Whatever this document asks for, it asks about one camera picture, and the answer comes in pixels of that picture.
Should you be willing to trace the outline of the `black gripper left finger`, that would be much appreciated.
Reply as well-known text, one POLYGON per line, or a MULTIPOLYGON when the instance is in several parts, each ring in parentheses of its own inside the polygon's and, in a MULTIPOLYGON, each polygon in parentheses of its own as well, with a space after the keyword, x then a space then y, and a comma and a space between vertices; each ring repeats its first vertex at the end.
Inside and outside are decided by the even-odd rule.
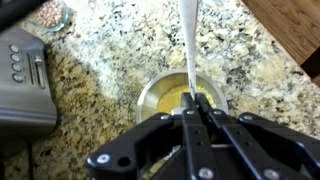
POLYGON ((185 109, 180 114, 157 113, 91 153, 87 158, 89 176, 93 180, 138 180, 178 146, 180 151, 169 162, 167 177, 215 180, 217 165, 205 120, 211 106, 202 93, 184 93, 182 104, 185 109))

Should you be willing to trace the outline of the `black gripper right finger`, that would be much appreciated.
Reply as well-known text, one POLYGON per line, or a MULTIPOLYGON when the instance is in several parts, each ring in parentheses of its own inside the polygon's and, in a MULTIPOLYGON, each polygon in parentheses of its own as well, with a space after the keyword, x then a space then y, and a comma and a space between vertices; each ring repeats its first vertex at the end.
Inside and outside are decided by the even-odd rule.
POLYGON ((320 141, 253 113, 238 118, 196 95, 215 142, 231 145, 254 180, 320 180, 320 141))

